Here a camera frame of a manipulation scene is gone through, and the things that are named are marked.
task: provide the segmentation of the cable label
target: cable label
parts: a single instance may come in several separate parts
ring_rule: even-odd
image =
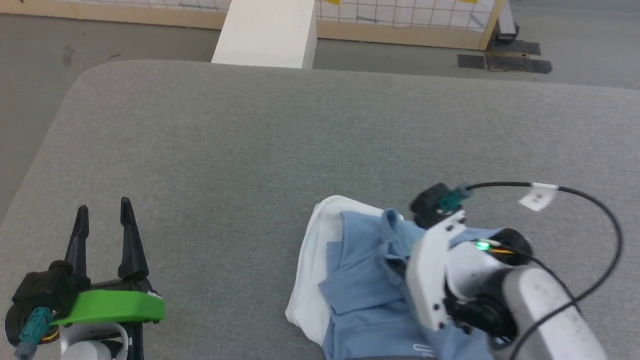
[[[540,211],[551,204],[557,190],[558,185],[531,183],[529,193],[518,202],[533,211]]]

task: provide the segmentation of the gray table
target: gray table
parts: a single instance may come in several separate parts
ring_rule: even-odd
[[[623,262],[582,308],[611,359],[638,359],[639,114],[639,92],[610,88],[101,65],[71,89],[1,228],[0,310],[26,272],[64,256],[80,204],[89,276],[114,278],[126,195],[168,310],[145,328],[148,359],[322,359],[284,316],[314,204],[341,194],[407,214],[436,182],[539,181],[585,190],[619,215]],[[522,195],[478,191],[471,225],[523,231],[573,290],[589,286],[613,252],[607,219],[569,195],[533,213]]]

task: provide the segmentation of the wooden frame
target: wooden frame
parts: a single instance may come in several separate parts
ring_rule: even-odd
[[[337,40],[453,47],[484,51],[491,39],[504,1],[496,0],[484,33],[319,21],[317,23],[317,36],[318,38]],[[0,0],[0,13],[218,30],[222,29],[222,25],[225,22],[225,14],[218,12],[84,4],[56,0]]]

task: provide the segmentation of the white cloth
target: white cloth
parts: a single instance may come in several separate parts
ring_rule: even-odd
[[[342,241],[342,211],[382,215],[382,209],[339,195],[317,204],[302,240],[296,283],[285,310],[287,320],[300,327],[311,341],[320,346],[329,325],[330,312],[318,284],[326,279],[326,243]]]

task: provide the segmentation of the robotic arm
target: robotic arm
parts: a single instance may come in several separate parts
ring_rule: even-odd
[[[164,301],[147,279],[149,269],[131,201],[120,203],[124,228],[118,279],[92,284],[86,275],[89,211],[78,209],[64,260],[25,276],[4,320],[17,347],[31,360],[40,344],[60,340],[61,360],[143,360],[143,323],[164,320]]]
[[[469,195],[464,188],[450,191],[438,184],[412,204],[415,223],[426,229],[405,272],[419,322],[434,331],[449,322],[466,331],[480,329],[496,360],[606,359],[575,306],[523,339],[538,320],[571,299],[554,276],[529,264],[531,246],[515,230],[449,249],[449,241],[466,229],[460,202]],[[520,341],[525,342],[514,354]]]

